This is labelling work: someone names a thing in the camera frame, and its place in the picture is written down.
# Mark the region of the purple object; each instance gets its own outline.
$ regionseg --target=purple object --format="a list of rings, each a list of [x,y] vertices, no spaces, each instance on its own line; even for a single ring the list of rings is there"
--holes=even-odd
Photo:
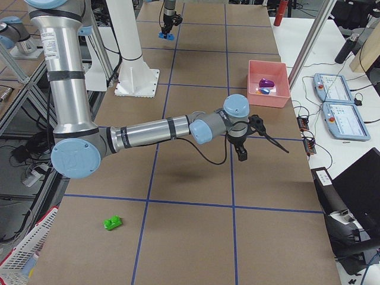
[[[260,82],[259,82],[259,87],[261,88],[265,88],[265,87],[270,87],[270,88],[273,88],[274,87],[274,82],[271,81],[271,80],[268,80],[268,79],[261,79]]]

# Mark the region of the green block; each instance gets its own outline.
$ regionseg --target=green block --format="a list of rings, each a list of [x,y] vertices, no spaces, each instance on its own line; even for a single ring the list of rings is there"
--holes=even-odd
[[[112,218],[110,218],[108,220],[104,220],[103,224],[104,224],[104,228],[106,230],[112,230],[112,229],[122,225],[123,223],[121,222],[121,218],[116,215],[116,216],[113,216]]]

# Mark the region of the pink plastic container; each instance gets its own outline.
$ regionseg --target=pink plastic container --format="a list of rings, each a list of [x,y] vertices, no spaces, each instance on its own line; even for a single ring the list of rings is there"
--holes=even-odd
[[[262,78],[275,84],[275,94],[257,94]],[[282,108],[290,98],[286,64],[270,61],[249,61],[247,98],[250,105]]]

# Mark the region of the black cylinder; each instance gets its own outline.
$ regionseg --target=black cylinder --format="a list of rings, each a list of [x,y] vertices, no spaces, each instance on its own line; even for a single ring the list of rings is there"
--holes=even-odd
[[[337,57],[335,58],[335,62],[338,64],[342,64],[349,53],[353,50],[356,45],[356,42],[359,38],[359,34],[352,34],[344,43],[343,47],[340,49]]]

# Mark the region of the plastic basket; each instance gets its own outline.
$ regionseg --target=plastic basket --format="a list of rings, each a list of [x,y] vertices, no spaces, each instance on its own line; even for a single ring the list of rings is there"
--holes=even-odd
[[[0,263],[1,285],[25,285],[28,283],[28,277],[22,274],[21,270],[29,258],[36,251],[42,249],[57,212],[58,208],[52,207]]]
[[[275,95],[257,94],[256,88],[262,78],[275,84]],[[247,98],[250,105],[282,108],[290,98],[286,64],[270,61],[249,61]]]

